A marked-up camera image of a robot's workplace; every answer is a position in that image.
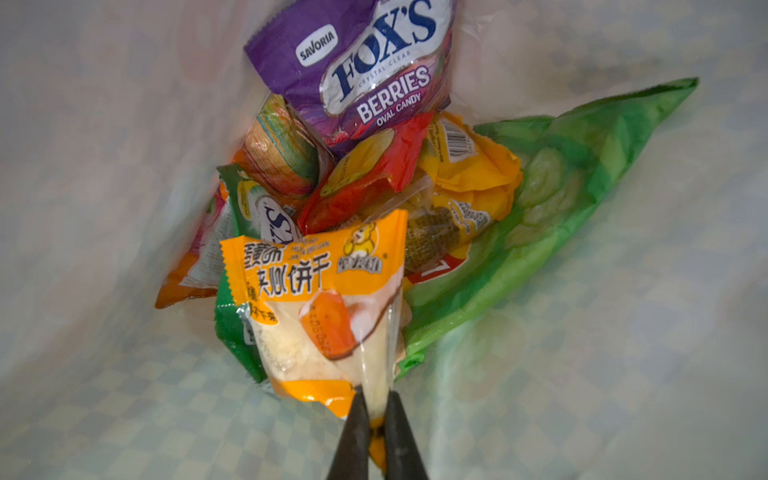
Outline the small red orange packet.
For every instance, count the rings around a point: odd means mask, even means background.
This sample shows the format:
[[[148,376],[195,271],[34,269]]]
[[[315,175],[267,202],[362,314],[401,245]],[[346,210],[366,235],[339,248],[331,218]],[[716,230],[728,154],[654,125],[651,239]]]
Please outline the small red orange packet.
[[[433,119],[417,115],[363,140],[345,155],[299,215],[304,235],[331,229],[380,195],[402,191],[412,180]]]

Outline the green Lays chips bag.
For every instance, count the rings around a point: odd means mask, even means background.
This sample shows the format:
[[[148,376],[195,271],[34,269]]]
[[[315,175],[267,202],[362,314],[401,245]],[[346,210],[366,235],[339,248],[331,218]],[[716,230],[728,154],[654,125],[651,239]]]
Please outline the green Lays chips bag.
[[[594,100],[557,117],[477,124],[475,133],[522,161],[523,182],[503,220],[432,271],[410,277],[398,376],[426,349],[523,285],[587,222],[639,158],[654,130],[699,86],[697,77]]]

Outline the checkered paper bag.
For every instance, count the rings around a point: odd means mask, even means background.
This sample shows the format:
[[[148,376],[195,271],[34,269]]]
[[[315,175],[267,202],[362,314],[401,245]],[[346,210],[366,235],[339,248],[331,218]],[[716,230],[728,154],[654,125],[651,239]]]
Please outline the checkered paper bag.
[[[1,475],[322,479],[341,422],[259,388],[212,299],[158,310],[265,96],[277,1],[1,5]],[[767,5],[468,1],[453,110],[698,89],[525,285],[397,384],[433,479],[767,475]]]

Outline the Fox's fruits candy bag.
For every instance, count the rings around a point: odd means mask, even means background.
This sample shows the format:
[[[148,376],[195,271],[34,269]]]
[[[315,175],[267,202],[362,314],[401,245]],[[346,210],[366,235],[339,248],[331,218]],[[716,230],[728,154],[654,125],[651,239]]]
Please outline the Fox's fruits candy bag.
[[[224,273],[220,242],[233,235],[229,194],[219,182],[187,252],[166,276],[157,294],[155,308],[164,309],[188,299],[215,296]]]

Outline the green rainbow snack bag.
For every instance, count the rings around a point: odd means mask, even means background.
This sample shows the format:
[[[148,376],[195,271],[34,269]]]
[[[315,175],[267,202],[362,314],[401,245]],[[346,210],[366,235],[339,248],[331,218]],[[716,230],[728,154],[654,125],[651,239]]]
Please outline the green rainbow snack bag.
[[[214,245],[223,262],[215,329],[218,338],[258,385],[268,381],[259,352],[260,324],[247,316],[253,304],[243,275],[256,268],[257,287],[281,286],[284,272],[269,265],[280,245],[298,240],[298,216],[333,167],[320,146],[280,95],[269,95],[233,160],[218,169],[224,216],[231,225]]]

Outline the purple candy bag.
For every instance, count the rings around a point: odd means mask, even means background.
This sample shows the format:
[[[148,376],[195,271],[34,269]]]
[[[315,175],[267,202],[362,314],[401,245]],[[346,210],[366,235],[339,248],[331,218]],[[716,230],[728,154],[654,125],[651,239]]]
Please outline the purple candy bag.
[[[294,1],[245,54],[336,156],[450,103],[452,0]]]

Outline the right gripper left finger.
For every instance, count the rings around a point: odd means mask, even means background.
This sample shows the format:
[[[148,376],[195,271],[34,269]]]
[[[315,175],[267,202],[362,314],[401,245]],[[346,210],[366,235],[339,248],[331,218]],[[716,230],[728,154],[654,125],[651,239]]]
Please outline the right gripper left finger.
[[[371,427],[365,397],[355,392],[327,480],[367,480]]]

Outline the yellow mango candy bag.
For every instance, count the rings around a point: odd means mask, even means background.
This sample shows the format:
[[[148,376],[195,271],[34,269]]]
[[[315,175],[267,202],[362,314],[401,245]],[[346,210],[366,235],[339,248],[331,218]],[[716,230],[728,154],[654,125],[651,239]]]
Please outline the yellow mango candy bag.
[[[447,112],[433,117],[402,205],[409,212],[405,271],[412,284],[447,275],[471,242],[504,219],[523,179],[521,160]]]

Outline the orange biscuit packet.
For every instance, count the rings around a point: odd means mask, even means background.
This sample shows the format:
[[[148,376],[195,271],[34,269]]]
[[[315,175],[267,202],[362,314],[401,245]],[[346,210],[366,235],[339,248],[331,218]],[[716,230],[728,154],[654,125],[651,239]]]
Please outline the orange biscuit packet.
[[[277,289],[245,270],[246,314],[260,324],[259,352],[276,394],[326,406],[347,419],[355,392],[371,427],[368,466],[386,474],[384,416],[401,326],[408,215],[311,234],[280,245],[269,263]]]

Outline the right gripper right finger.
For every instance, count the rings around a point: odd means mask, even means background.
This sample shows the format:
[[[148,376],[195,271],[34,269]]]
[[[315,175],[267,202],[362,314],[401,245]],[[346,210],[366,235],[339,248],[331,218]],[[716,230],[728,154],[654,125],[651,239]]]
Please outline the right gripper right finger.
[[[386,474],[388,480],[428,480],[400,395],[391,390],[384,416]]]

